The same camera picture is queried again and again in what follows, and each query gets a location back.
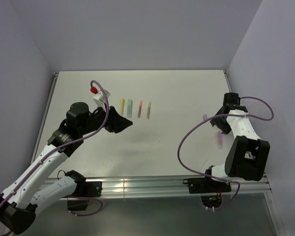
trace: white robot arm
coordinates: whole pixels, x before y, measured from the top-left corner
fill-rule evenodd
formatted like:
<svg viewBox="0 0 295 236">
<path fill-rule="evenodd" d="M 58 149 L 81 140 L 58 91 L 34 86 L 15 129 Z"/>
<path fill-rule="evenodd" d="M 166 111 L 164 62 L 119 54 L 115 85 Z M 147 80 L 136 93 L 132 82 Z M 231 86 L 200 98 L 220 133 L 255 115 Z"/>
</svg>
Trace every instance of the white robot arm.
<svg viewBox="0 0 295 236">
<path fill-rule="evenodd" d="M 241 115 L 243 117 L 228 116 L 215 118 L 210 121 L 212 126 L 217 126 L 223 134 L 233 131 L 234 143 L 224 164 L 211 168 L 212 176 L 233 180 L 261 180 L 266 167 L 270 144 L 261 140 L 253 129 L 245 106 L 240 105 L 237 93 L 224 95 L 223 107 L 219 114 Z"/>
<path fill-rule="evenodd" d="M 98 130 L 105 120 L 105 129 L 114 133 L 119 133 L 133 124 L 121 117 L 113 106 L 106 107 L 102 91 L 97 91 L 95 87 L 92 87 L 91 91 L 95 93 L 93 99 L 99 107 L 91 113 L 84 102 L 72 104 L 66 119 L 52 134 L 36 160 L 0 193 L 0 222 L 14 234 L 21 234 L 28 229 L 36 215 L 60 198 L 72 194 L 81 196 L 87 192 L 86 178 L 76 171 L 65 173 L 59 181 L 38 191 L 49 175 L 83 143 L 83 135 Z"/>
</svg>

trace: metal frame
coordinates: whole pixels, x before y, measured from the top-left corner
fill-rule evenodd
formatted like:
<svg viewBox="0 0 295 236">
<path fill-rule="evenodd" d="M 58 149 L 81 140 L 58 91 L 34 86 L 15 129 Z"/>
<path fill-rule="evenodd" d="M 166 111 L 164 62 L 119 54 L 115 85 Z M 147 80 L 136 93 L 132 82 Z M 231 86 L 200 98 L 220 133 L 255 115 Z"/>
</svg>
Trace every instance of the metal frame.
<svg viewBox="0 0 295 236">
<path fill-rule="evenodd" d="M 88 178 L 87 181 L 102 182 L 102 199 L 117 198 L 155 198 L 155 197 L 183 197 L 191 196 L 188 186 L 182 181 L 186 178 L 195 178 L 199 176 L 168 176 L 168 177 L 132 177 L 132 178 Z M 48 179 L 40 187 L 45 188 L 57 179 Z M 270 193 L 271 189 L 266 176 L 259 182 L 239 180 L 240 194 L 251 193 Z M 234 194 L 237 184 L 231 183 L 232 192 L 223 194 Z M 209 196 L 216 193 L 201 194 Z"/>
<path fill-rule="evenodd" d="M 274 229 L 276 232 L 276 235 L 278 236 L 286 236 L 286 232 L 283 226 L 283 222 L 281 220 L 281 217 L 279 215 L 279 211 L 276 207 L 276 204 L 274 202 L 273 199 L 273 194 L 272 192 L 270 193 L 265 193 L 265 200 L 266 200 L 266 204 L 267 207 L 269 209 L 270 212 L 270 216 L 274 225 Z"/>
<path fill-rule="evenodd" d="M 30 163 L 32 163 L 35 160 L 35 157 L 37 156 L 38 145 L 39 145 L 39 142 L 40 142 L 41 134 L 42 134 L 43 129 L 44 129 L 46 117 L 47 117 L 47 114 L 48 114 L 51 99 L 52 99 L 53 94 L 54 94 L 54 90 L 55 90 L 58 75 L 59 75 L 58 72 L 54 72 L 54 79 L 53 79 L 53 83 L 52 83 L 51 88 L 50 88 L 50 93 L 49 93 L 49 96 L 48 96 L 47 105 L 46 105 L 46 109 L 45 109 L 44 116 L 43 116 L 43 121 L 42 121 L 42 123 L 40 125 L 37 140 L 36 140 L 36 143 L 35 143 L 34 152 L 33 152 L 33 155 L 31 157 Z"/>
<path fill-rule="evenodd" d="M 224 76 L 225 76 L 225 79 L 226 79 L 227 87 L 230 90 L 230 92 L 232 92 L 230 82 L 228 81 L 228 78 L 227 78 L 227 70 L 223 70 L 223 72 L 224 72 Z"/>
</svg>

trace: white wall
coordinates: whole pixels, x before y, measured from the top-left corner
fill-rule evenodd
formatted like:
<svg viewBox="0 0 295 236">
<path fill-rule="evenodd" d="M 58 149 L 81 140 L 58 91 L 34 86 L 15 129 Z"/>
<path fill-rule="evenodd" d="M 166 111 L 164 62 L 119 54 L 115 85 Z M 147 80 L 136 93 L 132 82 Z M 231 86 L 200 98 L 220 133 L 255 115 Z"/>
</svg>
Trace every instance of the white wall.
<svg viewBox="0 0 295 236">
<path fill-rule="evenodd" d="M 30 164 L 52 72 L 8 0 L 0 0 L 0 192 Z"/>
<path fill-rule="evenodd" d="M 59 70 L 227 69 L 261 0 L 11 0 Z"/>
<path fill-rule="evenodd" d="M 266 167 L 288 235 L 295 235 L 295 0 L 263 0 L 228 70 L 233 91 L 265 99 L 271 122 L 253 120 L 271 144 Z M 252 103 L 249 112 L 269 116 Z"/>
</svg>

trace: pink test tube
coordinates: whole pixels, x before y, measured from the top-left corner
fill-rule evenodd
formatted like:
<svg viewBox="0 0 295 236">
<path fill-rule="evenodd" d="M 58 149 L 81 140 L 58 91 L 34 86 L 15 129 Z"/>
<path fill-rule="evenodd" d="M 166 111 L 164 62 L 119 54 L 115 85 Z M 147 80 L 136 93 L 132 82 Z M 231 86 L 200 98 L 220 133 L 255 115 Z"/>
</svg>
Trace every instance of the pink test tube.
<svg viewBox="0 0 295 236">
<path fill-rule="evenodd" d="M 222 149 L 223 148 L 223 137 L 221 131 L 217 132 L 217 148 Z"/>
</svg>

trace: white table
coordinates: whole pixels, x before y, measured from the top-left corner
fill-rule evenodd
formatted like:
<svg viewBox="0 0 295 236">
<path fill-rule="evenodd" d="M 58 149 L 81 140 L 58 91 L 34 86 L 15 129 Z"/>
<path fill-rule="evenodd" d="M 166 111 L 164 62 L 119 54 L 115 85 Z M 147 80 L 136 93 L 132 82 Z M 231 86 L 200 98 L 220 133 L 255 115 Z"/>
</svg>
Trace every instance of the white table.
<svg viewBox="0 0 295 236">
<path fill-rule="evenodd" d="M 190 175 L 177 160 L 177 147 L 183 136 L 220 109 L 224 93 L 229 92 L 222 70 L 159 71 L 74 71 L 60 72 L 55 83 L 48 113 L 41 132 L 37 154 L 58 129 L 74 102 L 86 102 L 96 108 L 90 81 L 97 80 L 111 93 L 109 103 L 119 111 L 119 101 L 133 100 L 133 126 L 119 134 L 100 131 L 85 140 L 58 170 L 76 170 L 85 177 L 158 177 Z M 137 118 L 143 100 L 141 118 Z M 152 102 L 150 119 L 146 118 Z M 181 150 L 183 162 L 204 172 L 211 165 L 222 164 L 233 143 L 233 136 L 223 135 L 223 148 L 217 146 L 216 127 L 209 123 L 196 130 Z"/>
</svg>

